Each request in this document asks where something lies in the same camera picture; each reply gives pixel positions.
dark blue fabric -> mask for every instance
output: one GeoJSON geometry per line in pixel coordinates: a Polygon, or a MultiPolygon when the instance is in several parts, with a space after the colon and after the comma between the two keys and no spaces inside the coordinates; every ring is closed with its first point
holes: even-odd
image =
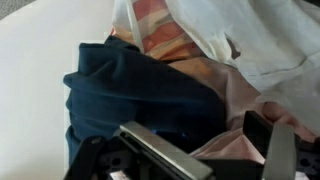
{"type": "Polygon", "coordinates": [[[115,37],[81,44],[78,71],[64,77],[70,162],[89,136],[110,139],[120,124],[137,121],[188,152],[224,132],[217,94],[189,76],[142,55],[115,37]]]}

orange striped cloth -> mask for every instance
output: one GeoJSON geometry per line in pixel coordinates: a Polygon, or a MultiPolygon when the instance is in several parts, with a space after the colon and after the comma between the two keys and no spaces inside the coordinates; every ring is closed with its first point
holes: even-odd
{"type": "Polygon", "coordinates": [[[111,35],[137,45],[144,54],[157,60],[189,59],[203,55],[174,21],[165,0],[131,0],[127,6],[131,29],[122,28],[121,23],[115,22],[111,35]]]}

white fabric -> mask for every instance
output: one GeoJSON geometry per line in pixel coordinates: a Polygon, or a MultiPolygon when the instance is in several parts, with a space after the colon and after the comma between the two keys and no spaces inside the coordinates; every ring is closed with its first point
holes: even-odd
{"type": "Polygon", "coordinates": [[[40,0],[0,21],[0,179],[57,180],[68,168],[66,73],[80,42],[104,42],[113,0],[40,0]]]}
{"type": "Polygon", "coordinates": [[[230,64],[257,89],[320,66],[320,24],[294,0],[166,0],[205,54],[230,64]],[[230,38],[241,55],[231,58],[230,38]]]}

pink cloth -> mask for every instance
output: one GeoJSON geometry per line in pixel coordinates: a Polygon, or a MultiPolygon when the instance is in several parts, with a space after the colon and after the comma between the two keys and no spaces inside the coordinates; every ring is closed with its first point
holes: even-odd
{"type": "Polygon", "coordinates": [[[244,114],[248,110],[257,112],[271,124],[291,124],[302,139],[314,141],[314,134],[279,104],[256,102],[260,93],[233,67],[206,58],[177,61],[170,66],[215,90],[226,105],[229,131],[214,137],[191,153],[192,156],[205,159],[249,159],[263,164],[264,158],[242,133],[244,114]]]}

silver metal bar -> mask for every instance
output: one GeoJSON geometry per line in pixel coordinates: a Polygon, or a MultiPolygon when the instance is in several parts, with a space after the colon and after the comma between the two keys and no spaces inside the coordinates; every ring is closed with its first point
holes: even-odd
{"type": "Polygon", "coordinates": [[[293,126],[275,123],[269,143],[263,180],[294,180],[297,154],[293,126]]]}
{"type": "Polygon", "coordinates": [[[131,121],[120,126],[125,131],[138,139],[160,157],[175,166],[190,179],[207,180],[212,174],[212,169],[188,154],[173,146],[161,137],[151,133],[137,122],[131,121]]]}

